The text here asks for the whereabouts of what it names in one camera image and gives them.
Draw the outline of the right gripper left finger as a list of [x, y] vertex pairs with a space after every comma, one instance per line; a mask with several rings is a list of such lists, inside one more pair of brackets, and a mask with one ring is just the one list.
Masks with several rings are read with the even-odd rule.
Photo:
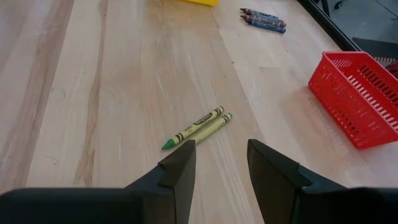
[[188, 140], [126, 187], [136, 198], [132, 224], [187, 224], [196, 174], [196, 143]]

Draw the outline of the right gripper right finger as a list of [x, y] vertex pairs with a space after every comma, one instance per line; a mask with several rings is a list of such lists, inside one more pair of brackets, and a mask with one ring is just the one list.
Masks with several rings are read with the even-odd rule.
[[265, 224], [291, 224], [302, 188], [321, 193], [345, 189], [257, 139], [248, 140], [248, 166]]

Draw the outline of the green crayon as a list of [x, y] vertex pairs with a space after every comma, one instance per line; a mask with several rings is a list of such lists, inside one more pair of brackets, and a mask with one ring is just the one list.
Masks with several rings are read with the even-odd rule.
[[161, 150], [170, 149], [178, 144], [180, 144], [185, 138], [191, 136], [193, 133], [197, 132], [200, 128], [204, 127], [206, 124], [213, 121], [219, 115], [224, 112], [224, 108], [219, 106], [215, 108], [213, 111], [204, 115], [204, 117], [200, 118], [196, 122], [192, 123], [190, 126], [185, 128], [183, 131], [177, 133], [174, 137], [170, 138], [161, 148]]

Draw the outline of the yellow crayon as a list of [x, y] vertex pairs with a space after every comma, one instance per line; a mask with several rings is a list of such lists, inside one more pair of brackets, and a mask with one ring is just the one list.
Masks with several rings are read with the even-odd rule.
[[207, 128], [200, 131], [197, 135], [195, 135], [192, 138], [192, 140], [195, 141], [195, 144], [201, 143], [207, 137], [209, 137], [214, 132], [219, 130], [221, 127], [223, 127], [225, 124], [227, 124], [229, 121], [231, 121], [232, 118], [233, 118], [233, 115], [231, 113], [226, 113], [221, 118], [219, 118], [216, 121], [214, 121], [213, 123], [211, 123]]

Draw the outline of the red plastic basket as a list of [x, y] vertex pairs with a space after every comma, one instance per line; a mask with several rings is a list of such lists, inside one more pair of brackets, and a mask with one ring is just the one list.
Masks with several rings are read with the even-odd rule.
[[398, 141], [398, 79], [366, 52], [323, 52], [308, 87], [356, 148]]

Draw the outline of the yellow plastic basket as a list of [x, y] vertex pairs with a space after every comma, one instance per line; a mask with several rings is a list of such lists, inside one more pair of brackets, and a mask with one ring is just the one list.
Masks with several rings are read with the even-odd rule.
[[215, 6], [219, 3], [220, 0], [183, 0], [183, 1], [194, 2], [206, 6]]

